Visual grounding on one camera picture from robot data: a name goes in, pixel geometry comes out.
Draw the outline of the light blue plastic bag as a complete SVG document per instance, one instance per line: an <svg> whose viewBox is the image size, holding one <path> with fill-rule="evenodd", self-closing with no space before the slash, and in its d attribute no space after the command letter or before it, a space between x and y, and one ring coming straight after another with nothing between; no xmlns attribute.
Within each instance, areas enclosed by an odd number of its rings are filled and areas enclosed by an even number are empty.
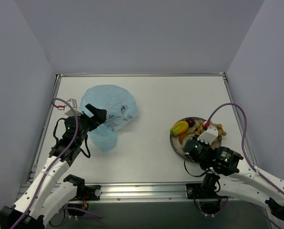
<svg viewBox="0 0 284 229"><path fill-rule="evenodd" d="M97 85L85 92L81 98L79 110L92 117L92 113L86 108L87 104L107 110L106 121L89 132L93 144L101 151L115 148L117 131L138 116L138 107L134 96L125 88L117 85Z"/></svg>

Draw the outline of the yellow longan fruit bunch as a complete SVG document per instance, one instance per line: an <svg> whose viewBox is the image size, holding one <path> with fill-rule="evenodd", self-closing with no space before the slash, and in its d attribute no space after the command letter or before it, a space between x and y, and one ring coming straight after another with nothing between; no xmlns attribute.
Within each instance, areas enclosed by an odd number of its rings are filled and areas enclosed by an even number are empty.
<svg viewBox="0 0 284 229"><path fill-rule="evenodd" d="M218 134L219 134L218 137L219 137L219 136L224 137L224 136L227 135L227 132L224 131L224 129L222 128L222 124L215 124L215 123L213 123L213 122L207 122L207 121L206 121L206 122L203 122L202 120L199 122L199 124L196 124L196 125L195 125L195 132L194 132L194 134L200 136L204 131L207 130L207 127L208 127L210 124L213 124L213 125L215 125L215 126L217 127L217 129L218 129Z"/></svg>

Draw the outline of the orange persimmon fake fruit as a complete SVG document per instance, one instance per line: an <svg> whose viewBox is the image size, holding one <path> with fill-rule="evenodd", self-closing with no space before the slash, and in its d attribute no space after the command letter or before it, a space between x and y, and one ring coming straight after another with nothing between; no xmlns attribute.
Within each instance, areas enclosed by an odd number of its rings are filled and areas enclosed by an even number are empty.
<svg viewBox="0 0 284 229"><path fill-rule="evenodd" d="M179 135L179 142L182 144L183 140L185 137L187 137L188 135L190 135L190 133L182 133Z"/></svg>

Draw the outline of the dark red plum fake fruit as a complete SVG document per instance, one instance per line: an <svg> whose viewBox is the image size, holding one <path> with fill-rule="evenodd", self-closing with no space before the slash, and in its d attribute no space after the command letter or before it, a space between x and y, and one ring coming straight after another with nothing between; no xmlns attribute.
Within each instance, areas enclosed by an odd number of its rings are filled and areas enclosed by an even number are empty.
<svg viewBox="0 0 284 229"><path fill-rule="evenodd" d="M186 118L185 121L188 123L189 127L193 127L195 125L195 120L192 117Z"/></svg>

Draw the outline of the yellow mango fake fruit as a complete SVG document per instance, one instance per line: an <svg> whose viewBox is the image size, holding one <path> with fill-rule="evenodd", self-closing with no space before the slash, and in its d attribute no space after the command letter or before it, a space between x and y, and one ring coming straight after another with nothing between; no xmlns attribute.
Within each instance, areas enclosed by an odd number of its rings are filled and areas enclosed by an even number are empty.
<svg viewBox="0 0 284 229"><path fill-rule="evenodd" d="M185 133L189 129L189 124L186 121L176 122L170 129L170 135L177 137L182 133Z"/></svg>

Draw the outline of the green netted melon slice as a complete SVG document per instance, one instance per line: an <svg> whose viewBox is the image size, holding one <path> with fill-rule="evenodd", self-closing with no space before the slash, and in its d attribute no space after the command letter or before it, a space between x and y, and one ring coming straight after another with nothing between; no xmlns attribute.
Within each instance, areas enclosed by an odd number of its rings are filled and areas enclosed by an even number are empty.
<svg viewBox="0 0 284 229"><path fill-rule="evenodd" d="M187 142L191 141L192 139L197 139L198 137L199 136L195 134L187 135L186 137L183 138L182 147L184 147Z"/></svg>

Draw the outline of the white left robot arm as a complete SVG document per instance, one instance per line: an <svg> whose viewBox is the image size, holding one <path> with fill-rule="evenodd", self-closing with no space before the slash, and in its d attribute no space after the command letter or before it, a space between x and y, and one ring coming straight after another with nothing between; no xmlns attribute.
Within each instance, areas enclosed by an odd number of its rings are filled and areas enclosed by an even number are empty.
<svg viewBox="0 0 284 229"><path fill-rule="evenodd" d="M84 200L85 195L93 191L85 185L83 178L75 175L66 176L53 190L82 151L81 145L88 133L106 121L105 109L91 104L85 107L92 117L71 109L73 114L64 119L65 132L52 147L38 176L11 207L4 206L0 210L2 229L43 229L68 201Z"/></svg>

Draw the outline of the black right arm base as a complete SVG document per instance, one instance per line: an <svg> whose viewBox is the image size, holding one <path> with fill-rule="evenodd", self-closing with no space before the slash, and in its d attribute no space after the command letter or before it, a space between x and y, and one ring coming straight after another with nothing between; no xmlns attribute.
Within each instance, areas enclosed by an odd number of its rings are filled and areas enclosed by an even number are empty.
<svg viewBox="0 0 284 229"><path fill-rule="evenodd" d="M187 199L193 200L196 209L204 216L214 217L219 214L229 201L227 196L219 196L215 191L204 191L201 183L186 184Z"/></svg>

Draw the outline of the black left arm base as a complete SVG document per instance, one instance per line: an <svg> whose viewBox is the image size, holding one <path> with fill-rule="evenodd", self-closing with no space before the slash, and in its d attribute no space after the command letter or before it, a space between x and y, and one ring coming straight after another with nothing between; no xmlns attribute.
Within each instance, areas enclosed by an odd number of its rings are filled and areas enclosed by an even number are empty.
<svg viewBox="0 0 284 229"><path fill-rule="evenodd" d="M68 175L63 179L63 182L71 183L72 186L77 187L77 191L72 200L82 201L81 204L67 204L65 210L68 214L73 217L82 217L86 215L89 204L87 201L99 201L102 194L100 185L90 185L85 184L83 178L77 177L75 175Z"/></svg>

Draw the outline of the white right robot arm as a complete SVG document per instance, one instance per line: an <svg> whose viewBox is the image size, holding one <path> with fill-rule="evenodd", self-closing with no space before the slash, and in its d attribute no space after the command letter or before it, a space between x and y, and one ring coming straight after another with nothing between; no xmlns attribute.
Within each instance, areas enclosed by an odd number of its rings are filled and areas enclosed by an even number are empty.
<svg viewBox="0 0 284 229"><path fill-rule="evenodd" d="M189 163L194 172L211 170L201 178L203 195L212 197L218 192L213 176L220 177L220 195L245 200L269 209L284 220L284 181L258 167L252 167L241 157L234 173L223 168L235 153L227 148L206 151L201 144L186 139L189 154L197 163ZM162 183L197 181L184 168L183 157L176 154L165 127L139 125L133 131L122 132L114 149L93 152L90 166L92 182L97 183Z"/></svg>

